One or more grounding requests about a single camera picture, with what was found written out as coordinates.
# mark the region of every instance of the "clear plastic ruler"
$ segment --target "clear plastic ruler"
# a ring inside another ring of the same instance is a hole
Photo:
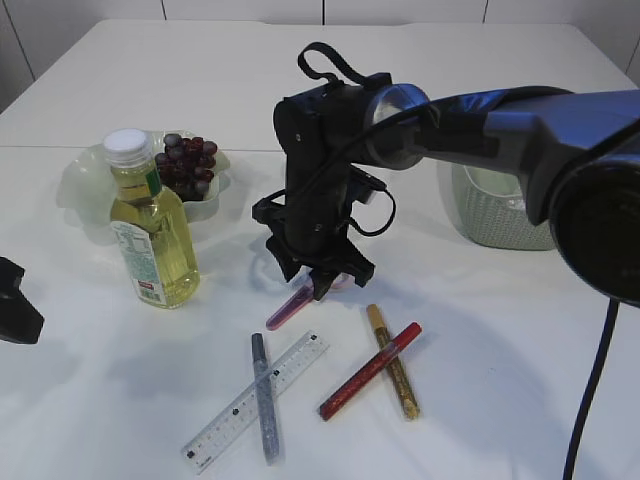
[[[271,370],[256,379],[231,402],[209,425],[181,450],[182,457],[196,473],[202,473],[236,438],[258,418],[256,383],[270,376],[273,396],[284,392],[322,353],[329,348],[315,333],[305,333],[278,360]]]

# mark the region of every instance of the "black strap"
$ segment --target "black strap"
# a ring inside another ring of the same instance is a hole
[[[330,83],[339,82],[338,77],[336,76],[335,73],[331,73],[331,72],[318,73],[309,66],[307,59],[304,58],[304,54],[310,51],[322,53],[325,57],[329,59],[331,63],[335,65],[335,67],[340,71],[340,73],[342,73],[345,77],[347,77],[352,82],[357,83],[358,85],[364,85],[367,83],[367,77],[364,77],[360,75],[358,72],[356,72],[353,68],[351,68],[351,66],[346,62],[346,60],[342,58],[340,54],[333,49],[333,47],[322,42],[310,43],[302,52],[300,52],[300,55],[298,55],[298,66],[307,77],[313,80],[320,80],[321,78],[324,78]]]
[[[391,202],[393,203],[393,209],[391,210],[391,215],[389,216],[389,220],[387,220],[387,223],[385,223],[382,226],[382,228],[379,228],[378,230],[375,230],[373,232],[368,232],[366,230],[363,230],[362,227],[358,224],[358,222],[355,221],[355,219],[350,218],[349,225],[351,225],[360,235],[363,235],[365,237],[377,237],[378,235],[382,235],[384,232],[389,230],[389,227],[393,223],[393,220],[395,220],[396,208],[397,208],[396,199],[393,198],[393,195],[391,195],[391,192],[389,192],[389,190],[387,190],[386,188],[383,190],[383,192],[387,194],[387,196],[391,199]]]

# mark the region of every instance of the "bottle label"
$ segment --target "bottle label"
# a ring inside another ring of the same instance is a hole
[[[138,296],[151,303],[166,305],[149,233],[136,225],[119,221],[111,222],[111,228],[118,238],[120,252]]]

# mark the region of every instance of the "plastic bottle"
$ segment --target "plastic bottle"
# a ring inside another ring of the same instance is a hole
[[[103,146],[118,185],[111,228],[143,302],[175,308],[198,288],[200,274],[180,198],[162,185],[141,130],[117,130]]]

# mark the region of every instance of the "glitter marker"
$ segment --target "glitter marker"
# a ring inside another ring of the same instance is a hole
[[[323,420],[327,421],[340,410],[345,403],[358,393],[362,387],[380,373],[391,361],[398,356],[420,333],[422,327],[413,322],[397,337],[391,340],[378,354],[369,360],[355,375],[347,380],[331,395],[318,409]]]

